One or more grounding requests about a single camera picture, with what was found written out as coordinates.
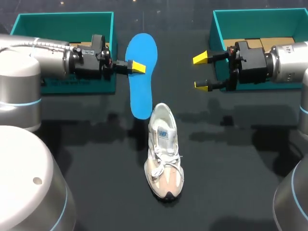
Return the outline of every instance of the shoelace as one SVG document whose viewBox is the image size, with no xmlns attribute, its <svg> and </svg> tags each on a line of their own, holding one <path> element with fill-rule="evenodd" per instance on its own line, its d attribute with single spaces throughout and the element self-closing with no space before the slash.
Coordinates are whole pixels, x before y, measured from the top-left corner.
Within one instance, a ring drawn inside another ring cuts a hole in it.
<svg viewBox="0 0 308 231">
<path fill-rule="evenodd" d="M 159 163 L 159 166 L 151 171 L 151 175 L 154 179 L 159 178 L 159 176 L 163 174 L 165 167 L 174 167 L 180 173 L 182 181 L 184 181 L 184 175 L 182 174 L 181 169 L 175 165 L 177 160 L 181 157 L 179 156 L 178 146 L 176 146 L 176 149 L 172 153 L 172 156 L 169 155 L 168 158 L 164 158 L 162 156 L 163 154 L 162 154 L 161 148 L 158 147 L 157 145 L 154 145 L 154 153 Z"/>
</svg>

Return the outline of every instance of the white sneaker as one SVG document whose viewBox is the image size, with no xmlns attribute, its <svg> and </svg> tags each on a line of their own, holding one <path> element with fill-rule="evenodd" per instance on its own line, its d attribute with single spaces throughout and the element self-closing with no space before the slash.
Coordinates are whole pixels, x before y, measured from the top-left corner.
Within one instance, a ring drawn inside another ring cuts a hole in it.
<svg viewBox="0 0 308 231">
<path fill-rule="evenodd" d="M 156 105 L 149 124 L 148 159 L 144 171 L 153 192 L 162 199 L 177 197 L 184 183 L 180 166 L 177 125 L 170 108 Z"/>
</svg>

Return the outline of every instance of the black tabletop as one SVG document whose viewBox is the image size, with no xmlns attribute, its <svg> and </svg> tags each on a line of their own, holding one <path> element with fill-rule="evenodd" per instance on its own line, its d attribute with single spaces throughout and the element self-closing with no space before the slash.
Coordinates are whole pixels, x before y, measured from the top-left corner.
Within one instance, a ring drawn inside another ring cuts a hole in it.
<svg viewBox="0 0 308 231">
<path fill-rule="evenodd" d="M 164 204 L 145 178 L 148 120 L 131 114 L 125 77 L 118 76 L 115 95 L 43 98 L 37 134 L 73 193 L 77 231 L 276 230 L 274 192 L 308 148 L 296 131 L 300 92 L 198 91 L 193 82 L 214 79 L 215 72 L 211 65 L 193 66 L 192 58 L 208 49 L 213 9 L 297 7 L 305 1 L 31 1 L 0 3 L 8 30 L 17 13 L 111 10 L 119 59 L 135 34 L 151 34 L 158 48 L 153 103 L 166 103 L 178 126 L 185 183 L 181 197 Z"/>
</svg>

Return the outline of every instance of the shoe insole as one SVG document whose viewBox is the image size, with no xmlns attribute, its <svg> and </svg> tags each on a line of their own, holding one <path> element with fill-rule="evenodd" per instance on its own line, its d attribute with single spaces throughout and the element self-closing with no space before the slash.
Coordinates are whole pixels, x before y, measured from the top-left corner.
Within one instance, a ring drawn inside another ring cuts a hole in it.
<svg viewBox="0 0 308 231">
<path fill-rule="evenodd" d="M 149 34 L 137 34 L 129 42 L 125 60 L 146 66 L 145 74 L 128 75 L 130 108 L 137 119 L 148 119 L 153 110 L 151 79 L 157 61 L 157 46 Z"/>
</svg>

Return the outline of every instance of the teal bin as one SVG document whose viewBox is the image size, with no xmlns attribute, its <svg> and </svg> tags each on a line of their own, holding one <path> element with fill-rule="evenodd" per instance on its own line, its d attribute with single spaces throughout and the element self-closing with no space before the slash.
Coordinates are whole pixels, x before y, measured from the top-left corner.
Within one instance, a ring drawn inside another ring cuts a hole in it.
<svg viewBox="0 0 308 231">
<path fill-rule="evenodd" d="M 104 35 L 112 59 L 117 59 L 113 12 L 23 13 L 19 14 L 11 35 L 55 39 L 67 42 L 91 42 L 92 35 Z M 110 81 L 45 79 L 42 93 L 115 93 L 116 75 Z"/>
<path fill-rule="evenodd" d="M 225 51 L 224 39 L 293 37 L 295 42 L 308 41 L 308 12 L 305 8 L 213 11 L 209 46 L 212 51 Z M 215 64 L 216 77 L 229 77 L 228 61 Z M 238 84 L 238 90 L 299 89 L 300 83 Z"/>
</svg>

